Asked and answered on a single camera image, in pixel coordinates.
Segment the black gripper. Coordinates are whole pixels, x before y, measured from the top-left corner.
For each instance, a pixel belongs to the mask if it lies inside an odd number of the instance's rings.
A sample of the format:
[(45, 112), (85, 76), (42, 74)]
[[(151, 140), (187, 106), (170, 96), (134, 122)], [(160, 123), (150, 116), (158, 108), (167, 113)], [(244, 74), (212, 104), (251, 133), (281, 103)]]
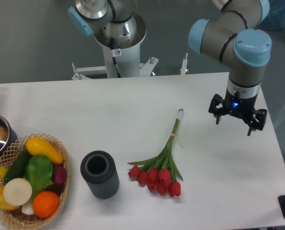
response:
[(225, 99), (219, 94), (215, 94), (211, 100), (208, 112), (213, 114), (216, 118), (216, 124), (221, 121), (221, 117), (225, 115), (231, 115), (236, 118), (244, 119), (244, 122), (249, 126), (247, 136), (251, 135), (251, 132), (259, 130), (262, 131), (267, 117), (266, 109), (254, 108), (257, 94), (250, 98), (236, 98), (234, 94), (231, 94), (226, 90)]

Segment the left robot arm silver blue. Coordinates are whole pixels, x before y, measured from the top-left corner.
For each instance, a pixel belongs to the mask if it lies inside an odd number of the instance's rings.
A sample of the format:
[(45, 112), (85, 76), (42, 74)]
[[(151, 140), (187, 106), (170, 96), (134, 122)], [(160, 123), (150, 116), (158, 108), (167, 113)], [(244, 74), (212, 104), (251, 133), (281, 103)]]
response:
[[(226, 95), (215, 95), (209, 112), (219, 120), (230, 115), (243, 120), (249, 131), (262, 130), (267, 111), (255, 109), (257, 94), (270, 59), (271, 38), (256, 26), (267, 16), (266, 0), (217, 0), (221, 17), (197, 20), (188, 34), (194, 51), (230, 69)], [(102, 46), (107, 76), (150, 75), (140, 66), (140, 44), (146, 35), (144, 20), (132, 11), (130, 0), (77, 0), (68, 16), (84, 35), (94, 35)]]

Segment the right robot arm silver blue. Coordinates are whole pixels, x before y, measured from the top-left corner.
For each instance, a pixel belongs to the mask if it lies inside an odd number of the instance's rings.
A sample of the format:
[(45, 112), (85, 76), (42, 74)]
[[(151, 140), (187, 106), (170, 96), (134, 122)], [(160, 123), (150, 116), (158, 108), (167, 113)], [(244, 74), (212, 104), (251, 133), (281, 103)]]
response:
[(255, 109), (272, 40), (257, 29), (268, 15), (267, 0), (223, 0), (216, 21), (197, 20), (188, 34), (191, 49), (229, 67), (226, 95), (215, 94), (209, 112), (217, 122), (224, 115), (244, 121), (249, 130), (263, 130), (267, 110)]

